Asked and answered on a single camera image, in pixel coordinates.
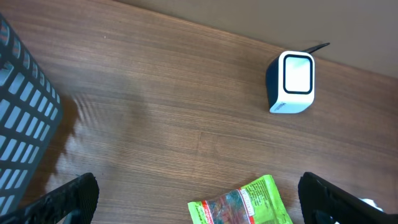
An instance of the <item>beige wall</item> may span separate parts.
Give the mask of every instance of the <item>beige wall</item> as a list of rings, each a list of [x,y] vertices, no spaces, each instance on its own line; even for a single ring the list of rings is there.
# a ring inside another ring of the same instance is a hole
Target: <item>beige wall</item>
[[[120,0],[398,77],[398,0]]]

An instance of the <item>green plastic package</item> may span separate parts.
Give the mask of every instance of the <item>green plastic package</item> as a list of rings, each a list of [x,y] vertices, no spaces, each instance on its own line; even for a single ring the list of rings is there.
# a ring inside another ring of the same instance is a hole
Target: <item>green plastic package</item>
[[[193,224],[293,224],[271,175],[188,208]]]

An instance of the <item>perforated basket side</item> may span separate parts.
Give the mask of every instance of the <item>perforated basket side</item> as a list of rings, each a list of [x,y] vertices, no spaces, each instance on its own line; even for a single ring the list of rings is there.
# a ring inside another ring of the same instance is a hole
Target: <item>perforated basket side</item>
[[[16,209],[62,118],[60,97],[0,14],[0,215]]]

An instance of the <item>white cube device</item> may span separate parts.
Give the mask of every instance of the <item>white cube device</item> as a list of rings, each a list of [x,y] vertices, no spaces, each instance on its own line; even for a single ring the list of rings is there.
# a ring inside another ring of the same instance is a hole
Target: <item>white cube device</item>
[[[266,86],[271,113],[299,113],[315,97],[315,62],[305,52],[285,51],[267,69]]]

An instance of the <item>wooden table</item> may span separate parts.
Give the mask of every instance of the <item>wooden table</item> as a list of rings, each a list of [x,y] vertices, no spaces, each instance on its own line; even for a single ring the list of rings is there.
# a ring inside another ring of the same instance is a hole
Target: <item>wooden table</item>
[[[264,74],[281,48],[114,1],[0,9],[65,108],[23,203],[92,172],[93,223],[190,223],[187,202],[272,174],[302,223],[312,171],[398,212],[397,79],[317,58],[314,104],[270,114]]]

